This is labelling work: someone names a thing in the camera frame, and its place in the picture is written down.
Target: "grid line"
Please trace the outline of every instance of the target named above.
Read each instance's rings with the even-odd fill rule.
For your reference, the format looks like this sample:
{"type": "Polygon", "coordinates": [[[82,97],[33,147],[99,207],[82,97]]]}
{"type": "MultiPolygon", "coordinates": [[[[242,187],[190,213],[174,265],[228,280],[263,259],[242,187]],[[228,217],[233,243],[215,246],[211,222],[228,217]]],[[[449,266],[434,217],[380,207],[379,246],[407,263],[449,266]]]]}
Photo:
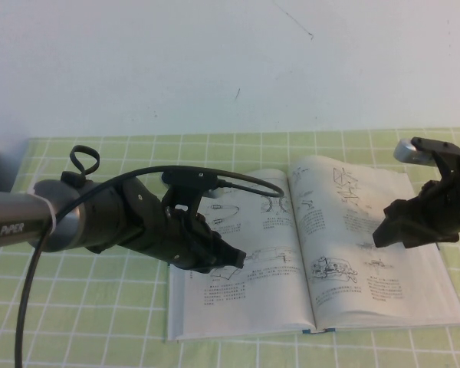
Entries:
{"type": "MultiPolygon", "coordinates": [[[[200,136],[148,136],[146,139],[139,137],[94,137],[81,140],[81,142],[86,145],[99,146],[101,150],[101,170],[98,174],[91,176],[97,181],[103,181],[131,168],[159,164],[199,164],[205,167],[232,168],[232,170],[236,171],[240,171],[242,168],[282,167],[284,169],[287,164],[291,163],[292,157],[296,158],[302,152],[307,154],[325,152],[330,153],[333,158],[342,157],[352,163],[409,173],[413,186],[418,189],[427,179],[431,177],[434,179],[436,171],[434,169],[414,168],[411,165],[407,166],[406,164],[395,162],[391,153],[400,137],[408,138],[411,135],[425,135],[434,139],[451,140],[455,144],[460,144],[460,130],[450,128],[436,130],[363,130],[356,132],[321,131],[320,134],[316,132],[308,134],[306,137],[296,133],[292,135],[289,132],[273,135],[255,133],[248,136],[240,133],[230,133],[228,135],[203,134],[200,136]],[[358,141],[353,140],[353,134],[358,137],[358,141]],[[245,151],[245,155],[239,154],[239,150],[245,151]],[[283,156],[279,157],[274,152],[280,152],[283,156]]],[[[27,182],[31,181],[39,170],[41,163],[46,159],[49,159],[49,165],[40,175],[40,179],[59,178],[64,164],[67,163],[66,152],[70,145],[77,141],[77,137],[60,140],[52,138],[31,140],[28,157],[25,158],[17,176],[15,190],[25,191],[28,187],[27,182]]],[[[150,191],[157,196],[161,196],[165,192],[165,188],[162,183],[155,183],[155,181],[149,179],[148,176],[144,179],[147,185],[150,184],[150,191]]],[[[24,262],[31,257],[29,249],[20,246],[0,249],[0,288],[2,288],[0,290],[0,363],[2,364],[12,364],[13,362],[12,352],[5,351],[6,340],[14,333],[7,321],[11,320],[11,312],[18,306],[15,292],[24,278],[24,262]]],[[[449,262],[447,269],[451,274],[460,278],[460,242],[442,244],[441,249],[444,257],[445,255],[447,256],[447,258],[444,258],[445,262],[447,260],[449,262]]],[[[329,353],[330,364],[335,365],[336,368],[346,364],[345,357],[352,357],[353,359],[347,363],[360,365],[362,362],[360,356],[363,354],[369,354],[372,357],[371,364],[376,368],[381,368],[385,357],[388,356],[385,354],[392,354],[396,359],[400,359],[397,358],[396,353],[410,358],[410,364],[416,366],[416,368],[426,366],[426,357],[432,361],[448,358],[451,361],[453,359],[452,365],[460,368],[460,327],[438,329],[437,333],[440,338],[446,342],[438,342],[432,346],[425,342],[428,341],[426,339],[429,338],[431,330],[417,328],[398,330],[404,333],[407,339],[401,345],[396,344],[393,339],[395,331],[377,333],[376,330],[369,330],[371,338],[370,342],[365,346],[357,346],[354,340],[351,340],[351,342],[345,341],[341,336],[341,332],[321,334],[316,337],[310,335],[304,338],[295,334],[290,340],[282,340],[280,337],[276,337],[275,340],[273,337],[266,337],[265,339],[261,337],[215,339],[212,341],[216,343],[205,346],[207,349],[205,352],[208,356],[203,356],[197,349],[195,350],[193,344],[198,344],[198,342],[165,343],[165,331],[162,329],[163,324],[160,319],[167,312],[166,303],[163,300],[163,295],[169,286],[166,282],[167,268],[163,267],[164,264],[161,261],[148,260],[149,258],[145,255],[132,251],[116,250],[115,248],[101,255],[92,255],[81,251],[63,251],[49,254],[47,257],[42,258],[43,265],[49,265],[49,267],[46,267],[47,269],[43,273],[34,278],[35,286],[42,294],[41,298],[31,300],[29,305],[36,310],[36,318],[39,319],[40,323],[34,324],[32,328],[29,327],[30,330],[25,331],[28,341],[32,342],[26,363],[29,366],[109,367],[113,366],[114,363],[114,361],[111,361],[113,352],[111,350],[107,351],[113,347],[112,342],[130,341],[133,344],[129,346],[136,346],[136,348],[126,346],[127,350],[125,352],[117,353],[120,355],[114,357],[116,358],[116,364],[140,368],[163,366],[163,362],[169,362],[167,365],[172,364],[180,367],[190,365],[200,366],[201,368],[206,366],[217,366],[219,368],[227,363],[224,360],[228,359],[228,352],[234,351],[235,357],[246,357],[246,353],[248,353],[249,357],[253,357],[255,354],[255,359],[253,358],[251,362],[246,362],[247,364],[250,363],[250,366],[277,368],[276,363],[270,361],[270,357],[265,354],[268,351],[273,351],[274,348],[286,348],[286,351],[290,354],[290,364],[297,368],[307,366],[310,363],[302,355],[302,353],[307,353],[308,349],[322,349],[324,352],[329,353]],[[68,267],[73,267],[70,272],[64,272],[67,263],[69,264],[68,267]],[[112,270],[109,270],[109,272],[102,270],[104,266],[101,267],[101,265],[106,265],[105,267],[112,268],[112,270]],[[66,297],[64,300],[51,297],[51,293],[56,293],[61,285],[64,287],[72,285],[73,287],[79,284],[82,286],[79,286],[78,290],[72,288],[71,296],[66,297]],[[100,303],[91,301],[89,298],[90,292],[87,291],[87,288],[89,290],[94,288],[92,290],[96,290],[95,292],[105,297],[105,300],[103,299],[100,303]],[[121,305],[124,303],[120,303],[120,295],[128,288],[131,288],[130,290],[145,290],[146,303],[121,305]],[[50,313],[55,308],[58,310],[72,308],[74,310],[71,317],[71,330],[53,332],[47,330],[44,323],[41,323],[44,312],[48,311],[50,313]],[[112,311],[112,314],[110,315],[110,320],[101,322],[105,329],[88,330],[85,328],[80,329],[82,311],[87,313],[99,311],[107,315],[112,311]],[[113,321],[117,315],[120,313],[131,315],[131,312],[133,312],[133,315],[147,316],[141,319],[140,327],[135,330],[116,330],[113,328],[113,321]],[[58,347],[58,352],[54,354],[54,359],[51,362],[46,361],[48,360],[46,356],[39,356],[38,358],[35,351],[40,341],[49,338],[64,339],[64,345],[58,347]],[[88,353],[96,354],[98,358],[78,363],[83,362],[83,360],[79,360],[81,356],[78,355],[78,347],[74,348],[74,345],[77,339],[80,338],[82,339],[81,341],[89,342],[85,347],[85,349],[88,349],[88,353]],[[236,350],[228,350],[228,344],[230,343],[232,344],[232,349],[235,348],[236,350]]],[[[460,297],[460,280],[454,280],[454,282],[458,290],[457,294],[460,297]]],[[[401,366],[403,362],[396,361],[396,363],[401,366]]]]}

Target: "white wall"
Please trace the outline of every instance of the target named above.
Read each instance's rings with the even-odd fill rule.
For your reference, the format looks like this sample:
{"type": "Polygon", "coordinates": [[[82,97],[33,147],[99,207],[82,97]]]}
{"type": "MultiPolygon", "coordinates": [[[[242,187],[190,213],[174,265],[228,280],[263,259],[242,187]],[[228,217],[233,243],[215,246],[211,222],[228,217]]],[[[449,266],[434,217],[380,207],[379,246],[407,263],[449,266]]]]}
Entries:
{"type": "Polygon", "coordinates": [[[0,1],[0,134],[448,125],[460,0],[0,1]]]}

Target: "robotic arm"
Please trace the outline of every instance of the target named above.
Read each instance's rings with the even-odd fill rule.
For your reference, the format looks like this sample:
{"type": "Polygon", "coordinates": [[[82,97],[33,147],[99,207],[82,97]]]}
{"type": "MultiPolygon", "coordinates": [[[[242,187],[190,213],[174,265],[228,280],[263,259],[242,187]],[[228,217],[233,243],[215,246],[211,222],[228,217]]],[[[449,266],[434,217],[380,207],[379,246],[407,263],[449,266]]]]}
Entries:
{"type": "Polygon", "coordinates": [[[218,195],[222,187],[261,194],[255,187],[264,186],[274,191],[263,192],[267,196],[284,194],[268,182],[232,172],[191,166],[148,168],[150,172],[162,171],[162,180],[169,187],[159,201],[134,175],[111,179],[108,186],[106,182],[87,180],[86,175],[93,173],[100,162],[93,149],[76,146],[71,159],[80,174],[63,172],[60,180],[38,182],[34,195],[0,193],[0,246],[25,241],[37,246],[52,215],[94,190],[95,195],[58,219],[42,251],[85,247],[101,253],[120,245],[185,270],[208,273],[226,265],[242,268],[245,253],[223,241],[197,212],[201,198],[218,195]],[[96,164],[85,170],[76,152],[91,155],[96,164]],[[218,175],[253,182],[254,188],[226,182],[218,175]]]}
{"type": "Polygon", "coordinates": [[[410,200],[397,199],[384,209],[385,220],[373,233],[378,248],[402,242],[406,248],[457,242],[460,232],[460,148],[414,137],[401,140],[394,156],[403,163],[437,166],[441,180],[428,181],[410,200]]]}

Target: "cutting mat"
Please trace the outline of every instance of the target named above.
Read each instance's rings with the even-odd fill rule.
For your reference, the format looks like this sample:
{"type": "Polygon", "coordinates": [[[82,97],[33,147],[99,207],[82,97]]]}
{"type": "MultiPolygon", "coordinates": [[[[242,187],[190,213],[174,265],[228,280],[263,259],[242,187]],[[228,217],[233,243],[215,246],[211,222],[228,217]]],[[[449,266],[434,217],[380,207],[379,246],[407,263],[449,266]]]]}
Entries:
{"type": "MultiPolygon", "coordinates": [[[[460,129],[348,132],[202,134],[32,139],[14,190],[38,180],[58,179],[74,169],[75,144],[99,150],[92,179],[104,181],[144,166],[184,164],[245,173],[286,170],[306,155],[408,173],[416,191],[436,170],[394,160],[399,138],[426,136],[460,146],[460,129]]],[[[157,176],[141,178],[161,196],[157,176]]],[[[460,297],[460,242],[441,252],[460,297]]],[[[0,249],[0,368],[13,362],[21,283],[29,245],[0,249]]],[[[165,343],[166,264],[114,247],[101,255],[84,249],[43,255],[34,280],[25,326],[28,367],[458,367],[460,327],[362,330],[316,336],[250,337],[165,343]]]]}

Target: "white object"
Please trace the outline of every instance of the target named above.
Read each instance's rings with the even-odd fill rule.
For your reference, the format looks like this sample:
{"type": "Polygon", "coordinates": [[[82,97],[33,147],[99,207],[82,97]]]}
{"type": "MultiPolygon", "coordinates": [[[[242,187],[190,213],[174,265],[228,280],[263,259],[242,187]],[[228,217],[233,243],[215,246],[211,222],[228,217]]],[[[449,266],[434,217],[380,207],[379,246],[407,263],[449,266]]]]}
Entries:
{"type": "Polygon", "coordinates": [[[170,267],[169,340],[460,324],[435,244],[374,246],[383,209],[414,196],[406,174],[311,156],[288,175],[250,175],[280,186],[293,205],[242,191],[202,200],[210,226],[247,257],[241,270],[170,267]]]}

